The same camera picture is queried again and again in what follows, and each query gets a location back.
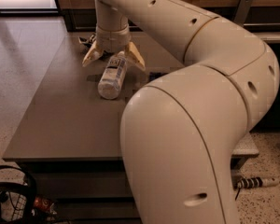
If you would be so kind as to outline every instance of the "headphones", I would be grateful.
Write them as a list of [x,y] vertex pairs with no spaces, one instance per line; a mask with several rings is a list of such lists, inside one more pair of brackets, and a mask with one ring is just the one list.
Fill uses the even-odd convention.
[[25,174],[25,182],[27,185],[10,183],[10,182],[0,182],[0,195],[6,192],[18,193],[26,198],[26,204],[23,208],[22,217],[17,220],[4,221],[1,218],[1,202],[0,202],[0,223],[28,223],[32,216],[32,209],[36,196],[36,182],[35,179],[26,171],[7,165],[0,165],[0,170],[3,169],[15,169]]

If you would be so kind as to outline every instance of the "black cable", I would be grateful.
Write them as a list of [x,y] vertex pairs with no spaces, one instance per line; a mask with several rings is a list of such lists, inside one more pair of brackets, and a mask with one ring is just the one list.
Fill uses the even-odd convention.
[[253,189],[253,188],[259,188],[262,186],[263,186],[263,182],[260,177],[242,178],[237,183],[237,187],[243,188],[243,189]]
[[24,208],[18,208],[17,206],[15,206],[15,204],[14,204],[14,202],[12,201],[12,198],[11,198],[11,195],[10,195],[10,191],[8,192],[8,196],[9,196],[9,199],[10,199],[10,203],[11,203],[11,205],[12,205],[12,207],[13,207],[13,209],[15,210],[15,211],[23,211],[24,210]]
[[238,198],[238,196],[239,196],[239,194],[240,194],[240,191],[241,191],[241,188],[239,188],[239,189],[237,190],[237,193],[236,193],[236,196],[235,196],[235,201],[237,200],[237,198]]

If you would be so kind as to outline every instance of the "terrazzo floor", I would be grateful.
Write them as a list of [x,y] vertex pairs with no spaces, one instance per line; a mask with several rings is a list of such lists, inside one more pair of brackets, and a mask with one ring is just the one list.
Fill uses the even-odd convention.
[[[62,18],[0,18],[0,164],[2,155],[68,34]],[[252,133],[259,156],[241,169],[243,176],[280,178],[280,133]],[[0,172],[0,180],[21,182],[21,174]],[[243,189],[237,200],[241,223],[280,224],[280,184]]]

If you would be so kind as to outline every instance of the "gray table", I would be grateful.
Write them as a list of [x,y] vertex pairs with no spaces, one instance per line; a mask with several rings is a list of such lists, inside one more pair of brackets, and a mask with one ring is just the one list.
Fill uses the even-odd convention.
[[[133,42],[147,71],[130,69],[119,98],[108,101],[97,91],[107,61],[82,68],[85,50],[77,37],[66,37],[4,154],[35,177],[39,193],[60,202],[62,217],[139,217],[121,158],[121,115],[150,72],[170,73],[183,65],[144,33],[133,33]],[[249,144],[239,144],[234,157],[258,155]]]

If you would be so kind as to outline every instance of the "white cylinder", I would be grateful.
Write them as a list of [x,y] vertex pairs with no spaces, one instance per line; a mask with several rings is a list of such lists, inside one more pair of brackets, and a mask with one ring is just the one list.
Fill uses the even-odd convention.
[[112,56],[98,85],[98,92],[107,100],[116,99],[127,72],[127,60],[124,52]]
[[95,8],[97,45],[110,53],[120,52],[131,40],[127,17],[98,0],[95,0]]

